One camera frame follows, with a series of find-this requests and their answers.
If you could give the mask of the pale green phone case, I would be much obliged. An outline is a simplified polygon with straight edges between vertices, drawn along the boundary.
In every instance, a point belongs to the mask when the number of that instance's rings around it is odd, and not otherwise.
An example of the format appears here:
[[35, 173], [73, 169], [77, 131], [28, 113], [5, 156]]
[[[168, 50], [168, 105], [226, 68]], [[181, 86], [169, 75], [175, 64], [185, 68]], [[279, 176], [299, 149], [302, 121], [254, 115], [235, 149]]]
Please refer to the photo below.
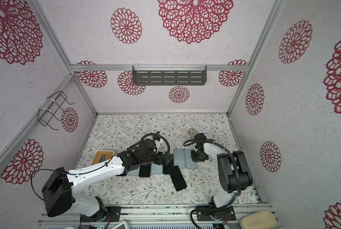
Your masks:
[[173, 160], [175, 166], [178, 166], [180, 169], [186, 168], [185, 153], [183, 148], [175, 148], [173, 150]]
[[189, 170], [197, 169], [198, 163], [192, 160], [192, 149], [184, 149], [186, 168]]
[[151, 174], [154, 174], [154, 175], [161, 175], [161, 174], [163, 174], [163, 166], [162, 165], [151, 164]]
[[138, 167], [137, 169], [133, 170], [133, 171], [129, 171], [127, 173], [128, 176], [138, 176], [139, 175], [139, 171], [140, 171], [140, 167]]

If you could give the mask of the black phone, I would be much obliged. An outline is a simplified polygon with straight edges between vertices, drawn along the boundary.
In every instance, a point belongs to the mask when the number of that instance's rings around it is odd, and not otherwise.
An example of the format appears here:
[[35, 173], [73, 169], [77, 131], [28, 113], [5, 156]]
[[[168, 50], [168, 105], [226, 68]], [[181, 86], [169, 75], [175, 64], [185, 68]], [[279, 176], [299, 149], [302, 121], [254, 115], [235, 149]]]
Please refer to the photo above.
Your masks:
[[168, 171], [176, 191], [181, 191], [187, 188], [185, 179], [178, 166], [174, 166], [170, 168]]
[[163, 174], [168, 175], [169, 174], [168, 170], [172, 167], [174, 167], [174, 163], [169, 163], [168, 165], [163, 166]]

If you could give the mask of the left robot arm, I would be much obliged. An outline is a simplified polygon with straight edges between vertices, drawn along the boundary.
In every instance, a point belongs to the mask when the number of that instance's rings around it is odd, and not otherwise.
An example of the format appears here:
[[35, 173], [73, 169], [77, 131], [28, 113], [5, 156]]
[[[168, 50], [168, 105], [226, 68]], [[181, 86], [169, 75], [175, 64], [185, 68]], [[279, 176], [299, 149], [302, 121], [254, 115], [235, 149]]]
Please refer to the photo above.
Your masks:
[[168, 165], [173, 155], [169, 149], [164, 153], [159, 152], [161, 143], [167, 141], [144, 139], [127, 151], [90, 167], [69, 171], [60, 167], [53, 170], [42, 188], [47, 216], [70, 213], [82, 215], [87, 222], [104, 220], [108, 210], [102, 199], [86, 196], [81, 190], [106, 178], [136, 170], [141, 165]]

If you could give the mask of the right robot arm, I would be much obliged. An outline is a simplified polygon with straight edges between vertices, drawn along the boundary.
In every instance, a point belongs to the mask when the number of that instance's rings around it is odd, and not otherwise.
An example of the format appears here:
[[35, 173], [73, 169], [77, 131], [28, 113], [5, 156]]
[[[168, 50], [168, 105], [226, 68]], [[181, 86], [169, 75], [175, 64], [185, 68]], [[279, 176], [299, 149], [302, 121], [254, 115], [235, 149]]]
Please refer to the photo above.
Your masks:
[[220, 188], [209, 202], [210, 209], [222, 209], [231, 204], [253, 184], [253, 178], [244, 153], [240, 150], [230, 151], [213, 139], [207, 139], [201, 133], [194, 139], [187, 140], [183, 146], [194, 145], [191, 152], [194, 162], [204, 162], [210, 157], [217, 161]]

